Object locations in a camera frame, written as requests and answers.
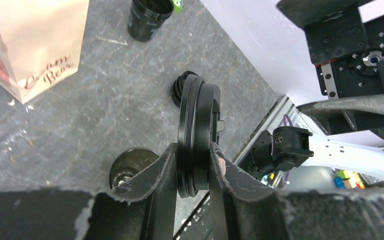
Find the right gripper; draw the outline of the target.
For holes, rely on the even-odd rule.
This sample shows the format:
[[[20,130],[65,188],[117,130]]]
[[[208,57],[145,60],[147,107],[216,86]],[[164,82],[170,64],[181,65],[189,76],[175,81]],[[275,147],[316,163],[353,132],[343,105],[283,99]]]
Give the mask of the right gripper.
[[[327,135],[371,131],[384,139],[384,15],[362,21],[364,0],[281,0],[304,31],[320,92],[332,100],[298,111]]]

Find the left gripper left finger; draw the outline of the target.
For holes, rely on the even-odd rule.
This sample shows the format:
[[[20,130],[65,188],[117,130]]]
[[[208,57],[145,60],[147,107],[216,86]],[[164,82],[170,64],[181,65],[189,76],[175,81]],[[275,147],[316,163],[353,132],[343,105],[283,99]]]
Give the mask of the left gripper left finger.
[[[0,240],[170,240],[177,200],[175,143],[111,189],[0,188]]]

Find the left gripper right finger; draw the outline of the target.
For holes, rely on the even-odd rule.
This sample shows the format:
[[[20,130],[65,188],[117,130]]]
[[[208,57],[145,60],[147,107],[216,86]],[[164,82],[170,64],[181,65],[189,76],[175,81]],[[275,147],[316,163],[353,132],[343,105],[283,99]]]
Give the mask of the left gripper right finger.
[[[384,188],[291,191],[267,187],[209,149],[216,240],[384,240]]]

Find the black coffee cup with print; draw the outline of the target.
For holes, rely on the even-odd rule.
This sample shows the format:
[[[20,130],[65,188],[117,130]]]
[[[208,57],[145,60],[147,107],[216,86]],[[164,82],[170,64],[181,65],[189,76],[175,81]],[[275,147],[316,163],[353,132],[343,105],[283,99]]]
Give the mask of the black coffee cup with print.
[[[148,148],[130,148],[124,151],[109,170],[109,188],[113,189],[129,181],[158,158],[159,155]]]

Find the single black cup lid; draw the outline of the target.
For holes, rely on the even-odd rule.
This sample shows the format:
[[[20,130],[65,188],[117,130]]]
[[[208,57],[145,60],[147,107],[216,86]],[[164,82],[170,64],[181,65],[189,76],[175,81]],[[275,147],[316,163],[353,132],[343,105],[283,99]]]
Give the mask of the single black cup lid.
[[[221,90],[202,76],[189,75],[184,83],[177,134],[177,190],[181,198],[195,197],[209,188],[210,147],[224,130]]]

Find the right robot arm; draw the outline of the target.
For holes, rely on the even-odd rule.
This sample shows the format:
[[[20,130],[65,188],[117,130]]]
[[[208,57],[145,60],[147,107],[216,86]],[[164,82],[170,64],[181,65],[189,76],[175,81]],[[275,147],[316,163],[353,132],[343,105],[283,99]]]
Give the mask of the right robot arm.
[[[257,179],[299,166],[350,170],[384,181],[384,15],[363,22],[364,0],[281,0],[304,31],[327,100],[297,109],[323,131],[264,131],[239,166]]]

